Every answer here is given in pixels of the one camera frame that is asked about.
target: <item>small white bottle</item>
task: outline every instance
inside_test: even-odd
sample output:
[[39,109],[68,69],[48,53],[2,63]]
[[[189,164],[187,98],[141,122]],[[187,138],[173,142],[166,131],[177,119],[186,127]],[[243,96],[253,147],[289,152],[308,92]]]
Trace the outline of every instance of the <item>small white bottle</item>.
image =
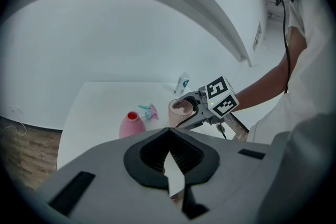
[[188,82],[189,74],[187,72],[183,72],[183,74],[179,77],[179,81],[177,82],[174,93],[177,95],[182,95],[185,87],[187,87]]

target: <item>pink bottle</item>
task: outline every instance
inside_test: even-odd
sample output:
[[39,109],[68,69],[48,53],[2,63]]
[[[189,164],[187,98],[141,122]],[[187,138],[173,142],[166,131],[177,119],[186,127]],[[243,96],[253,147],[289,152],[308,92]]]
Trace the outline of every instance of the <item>pink bottle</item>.
[[119,138],[124,138],[146,131],[146,127],[140,119],[139,114],[132,111],[123,119],[119,129]]

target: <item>black and white marker cube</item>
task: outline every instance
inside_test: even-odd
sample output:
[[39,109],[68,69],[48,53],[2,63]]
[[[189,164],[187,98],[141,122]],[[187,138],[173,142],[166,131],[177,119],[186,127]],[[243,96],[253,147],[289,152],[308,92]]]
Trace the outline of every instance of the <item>black and white marker cube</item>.
[[239,105],[236,94],[224,77],[205,87],[208,109],[220,119]]

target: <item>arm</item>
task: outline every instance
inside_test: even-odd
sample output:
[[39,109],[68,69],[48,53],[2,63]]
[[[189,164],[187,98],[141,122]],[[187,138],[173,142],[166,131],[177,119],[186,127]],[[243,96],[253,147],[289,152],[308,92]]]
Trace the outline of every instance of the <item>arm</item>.
[[[297,28],[293,27],[288,47],[290,73],[293,72],[299,55],[306,47],[306,39]],[[237,94],[239,106],[233,111],[250,108],[281,94],[285,90],[287,83],[287,69],[287,57],[285,54],[278,66],[274,67],[257,82]]]

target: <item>white shirt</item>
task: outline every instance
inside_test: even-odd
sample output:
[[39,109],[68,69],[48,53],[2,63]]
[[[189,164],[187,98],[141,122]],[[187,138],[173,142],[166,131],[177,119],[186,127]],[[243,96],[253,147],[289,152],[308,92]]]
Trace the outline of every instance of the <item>white shirt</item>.
[[336,24],[326,0],[295,0],[290,3],[286,39],[292,27],[306,38],[288,83],[288,93],[254,125],[248,142],[271,144],[275,135],[291,131],[299,122],[336,107]]

